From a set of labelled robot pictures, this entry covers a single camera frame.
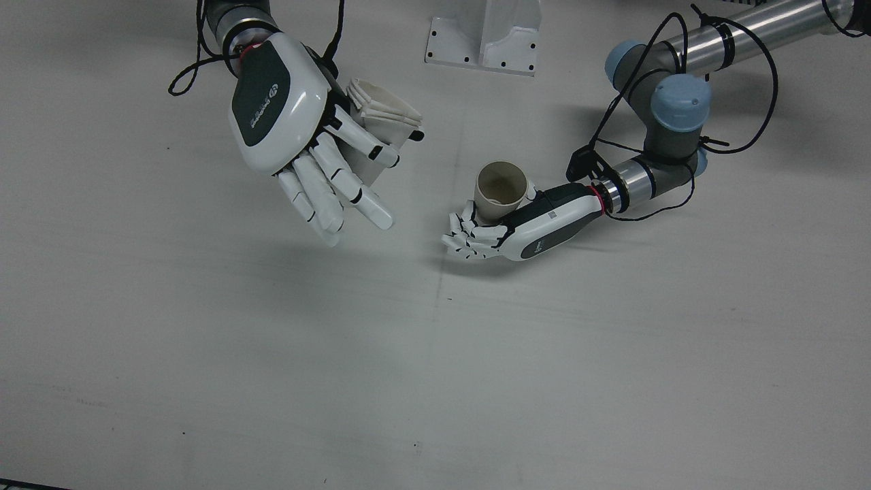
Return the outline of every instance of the robotic wrist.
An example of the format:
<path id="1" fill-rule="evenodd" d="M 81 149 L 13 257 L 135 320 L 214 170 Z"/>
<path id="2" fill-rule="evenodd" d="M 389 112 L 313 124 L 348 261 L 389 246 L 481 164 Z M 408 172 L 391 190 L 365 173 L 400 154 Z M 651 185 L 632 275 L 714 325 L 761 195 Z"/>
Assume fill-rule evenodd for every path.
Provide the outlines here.
<path id="1" fill-rule="evenodd" d="M 279 31 L 269 14 L 268 0 L 206 0 L 206 20 L 221 46 L 221 54 L 227 58 L 227 68 L 237 77 L 240 73 L 238 56 L 242 50 L 262 43 Z"/>
<path id="2" fill-rule="evenodd" d="M 539 191 L 530 204 L 505 215 L 499 225 L 509 232 L 499 251 L 512 261 L 524 261 L 566 242 L 604 213 L 592 187 L 570 182 Z"/>

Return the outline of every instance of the black wire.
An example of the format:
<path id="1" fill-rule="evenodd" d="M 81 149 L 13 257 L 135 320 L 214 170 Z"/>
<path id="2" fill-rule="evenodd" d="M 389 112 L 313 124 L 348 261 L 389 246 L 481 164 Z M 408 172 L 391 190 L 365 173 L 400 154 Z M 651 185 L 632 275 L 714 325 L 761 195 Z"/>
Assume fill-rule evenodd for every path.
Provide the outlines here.
<path id="1" fill-rule="evenodd" d="M 199 68 L 201 66 L 208 65 L 216 61 L 226 61 L 228 59 L 238 58 L 238 55 L 224 56 L 210 50 L 208 44 L 206 43 L 206 37 L 203 35 L 203 30 L 205 28 L 206 9 L 204 8 L 203 0 L 197 0 L 197 59 L 191 65 L 188 65 L 184 70 L 180 71 L 179 74 L 172 79 L 172 82 L 169 84 L 169 87 L 166 89 L 166 91 L 169 92 L 169 94 L 173 97 L 184 95 L 189 90 L 191 90 L 191 87 L 193 87 L 193 82 L 197 79 L 197 74 L 199 74 Z M 203 59 L 202 51 L 205 51 L 206 54 L 209 55 L 209 58 Z M 187 82 L 185 88 L 180 91 L 176 91 L 175 85 L 179 82 L 179 80 L 181 80 L 191 71 L 193 71 L 193 75 L 191 75 L 191 79 Z"/>
<path id="2" fill-rule="evenodd" d="M 603 139 L 603 138 L 599 138 L 597 141 L 598 141 L 599 143 L 605 143 L 606 145 L 616 146 L 617 148 L 621 148 L 621 149 L 624 149 L 624 150 L 629 150 L 630 152 L 635 152 L 635 153 L 644 153 L 644 152 L 645 152 L 644 150 L 639 150 L 639 149 L 637 149 L 637 148 L 633 148 L 633 147 L 631 147 L 631 146 L 621 145 L 621 144 L 619 144 L 619 143 L 615 143 L 615 142 L 613 142 L 613 141 L 605 140 L 605 139 Z"/>
<path id="3" fill-rule="evenodd" d="M 701 17 L 703 23 L 727 24 L 727 25 L 730 25 L 730 26 L 732 26 L 740 31 L 743 31 L 745 34 L 747 34 L 748 37 L 750 37 L 754 41 L 754 43 L 756 43 L 756 45 L 759 46 L 760 50 L 762 51 L 762 54 L 765 56 L 766 60 L 768 61 L 769 68 L 771 68 L 771 81 L 772 81 L 771 103 L 768 105 L 768 111 L 766 112 L 765 119 L 763 119 L 763 121 L 762 121 L 762 125 L 760 126 L 760 128 L 756 132 L 756 134 L 753 135 L 753 137 L 750 139 L 750 141 L 748 141 L 744 146 L 740 146 L 738 148 L 732 148 L 729 150 L 721 150 L 721 149 L 713 148 L 713 147 L 709 146 L 708 143 L 718 144 L 721 146 L 728 146 L 728 144 L 727 143 L 723 144 L 722 141 L 712 140 L 706 136 L 703 136 L 701 138 L 701 147 L 703 147 L 705 150 L 707 150 L 711 153 L 724 154 L 724 155 L 725 154 L 740 153 L 740 152 L 745 151 L 750 146 L 755 145 L 756 142 L 759 141 L 759 138 L 762 136 L 762 133 L 764 133 L 766 128 L 768 128 L 768 123 L 771 122 L 771 117 L 774 115 L 774 107 L 777 105 L 777 94 L 778 94 L 778 90 L 780 87 L 780 79 L 779 79 L 778 74 L 777 74 L 777 65 L 774 63 L 774 58 L 771 56 L 771 52 L 765 46 L 765 43 L 762 42 L 762 39 L 760 39 L 759 36 L 757 36 L 753 31 L 747 29 L 744 25 L 739 24 L 739 23 L 733 21 L 732 19 L 724 18 L 724 17 L 710 17 L 710 16 L 707 16 L 706 14 L 701 14 L 700 17 Z"/>
<path id="4" fill-rule="evenodd" d="M 834 26 L 834 28 L 837 29 L 838 32 L 840 32 L 841 34 L 843 34 L 847 37 L 871 36 L 871 34 L 867 34 L 865 32 L 858 32 L 858 33 L 857 32 L 850 32 L 847 29 L 845 29 L 844 27 L 841 27 L 841 25 L 838 24 L 837 19 L 835 19 L 834 15 L 832 15 L 832 11 L 828 8 L 828 2 L 826 0 L 822 0 L 822 9 L 826 11 L 826 17 L 828 17 L 828 20 L 830 20 L 832 22 L 832 25 Z"/>
<path id="5" fill-rule="evenodd" d="M 341 41 L 341 29 L 345 24 L 345 0 L 339 0 L 339 19 L 336 21 L 335 25 L 335 34 L 333 35 L 333 40 L 329 42 L 327 45 L 327 49 L 324 50 L 323 58 L 326 60 L 332 60 L 333 56 L 335 56 L 335 52 L 339 50 L 339 41 Z"/>
<path id="6" fill-rule="evenodd" d="M 687 58 L 687 45 L 689 44 L 689 33 L 686 28 L 686 22 L 684 22 L 684 18 L 678 14 L 678 12 L 672 12 L 668 14 L 665 20 L 662 21 L 662 24 L 653 32 L 653 36 L 651 36 L 650 42 L 645 46 L 645 50 L 641 52 L 641 58 L 638 59 L 638 62 L 635 64 L 635 68 L 632 70 L 632 74 L 626 80 L 626 84 L 620 90 L 620 93 L 615 97 L 611 103 L 608 105 L 608 108 L 604 112 L 604 116 L 602 116 L 602 120 L 599 122 L 599 126 L 596 128 L 596 132 L 593 133 L 593 137 L 590 138 L 590 148 L 594 148 L 596 146 L 596 142 L 599 140 L 599 135 L 602 133 L 605 125 L 608 123 L 608 119 L 611 118 L 611 115 L 617 109 L 617 106 L 620 105 L 620 101 L 623 100 L 623 97 L 630 90 L 635 80 L 635 77 L 638 75 L 638 72 L 641 70 L 641 65 L 644 63 L 645 59 L 647 59 L 647 55 L 650 53 L 653 48 L 653 43 L 656 42 L 659 34 L 665 29 L 669 22 L 672 19 L 677 19 L 680 23 L 680 27 L 684 36 L 684 46 L 681 51 L 682 59 L 679 60 L 678 73 L 686 73 L 686 58 Z"/>

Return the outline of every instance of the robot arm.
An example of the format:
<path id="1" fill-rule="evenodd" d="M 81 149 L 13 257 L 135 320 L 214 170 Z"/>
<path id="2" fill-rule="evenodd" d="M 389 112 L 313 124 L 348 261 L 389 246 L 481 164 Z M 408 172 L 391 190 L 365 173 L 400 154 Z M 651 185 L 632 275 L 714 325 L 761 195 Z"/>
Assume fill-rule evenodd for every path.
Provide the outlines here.
<path id="1" fill-rule="evenodd" d="M 608 78 L 647 128 L 642 153 L 610 166 L 594 143 L 584 146 L 572 154 L 566 170 L 573 187 L 544 191 L 537 203 L 506 215 L 493 227 L 477 223 L 474 202 L 469 201 L 461 214 L 450 216 L 451 231 L 442 242 L 467 259 L 505 255 L 526 260 L 570 239 L 602 214 L 623 213 L 681 187 L 707 167 L 701 131 L 710 112 L 711 89 L 693 74 L 720 70 L 763 51 L 770 57 L 767 49 L 815 33 L 844 31 L 838 25 L 871 32 L 868 0 L 755 3 L 760 6 L 685 36 L 650 46 L 626 41 L 611 52 L 605 63 Z M 574 183 L 582 178 L 590 179 L 589 186 Z"/>

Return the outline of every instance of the paper cup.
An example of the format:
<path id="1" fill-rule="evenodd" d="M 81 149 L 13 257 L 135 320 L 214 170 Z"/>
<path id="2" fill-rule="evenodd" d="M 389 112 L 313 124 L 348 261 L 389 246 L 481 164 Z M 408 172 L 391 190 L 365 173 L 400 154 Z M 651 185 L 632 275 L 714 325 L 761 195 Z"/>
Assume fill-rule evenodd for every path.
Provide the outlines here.
<path id="1" fill-rule="evenodd" d="M 475 179 L 477 218 L 496 222 L 517 209 L 528 186 L 523 170 L 507 161 L 488 163 Z"/>

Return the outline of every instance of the gray floor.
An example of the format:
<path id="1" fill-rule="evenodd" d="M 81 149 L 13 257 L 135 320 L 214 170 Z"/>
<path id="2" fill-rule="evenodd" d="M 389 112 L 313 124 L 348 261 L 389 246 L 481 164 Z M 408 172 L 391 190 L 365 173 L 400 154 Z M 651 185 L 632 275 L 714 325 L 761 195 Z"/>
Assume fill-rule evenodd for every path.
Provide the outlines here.
<path id="1" fill-rule="evenodd" d="M 534 78 L 424 64 L 434 3 L 349 2 L 341 81 L 400 94 L 428 134 L 375 185 L 395 227 L 351 214 L 332 250 L 240 161 L 226 70 L 166 94 L 192 62 L 192 4 L 0 0 L 0 476 L 871 487 L 867 39 L 777 50 L 770 129 L 712 157 L 687 207 L 468 264 L 438 237 L 477 168 L 561 183 L 613 96 L 608 51 L 671 10 L 695 25 L 688 2 L 543 2 Z M 334 11 L 273 2 L 318 50 Z M 712 82 L 706 132 L 746 140 L 766 64 Z M 621 110 L 606 135 L 642 128 Z"/>

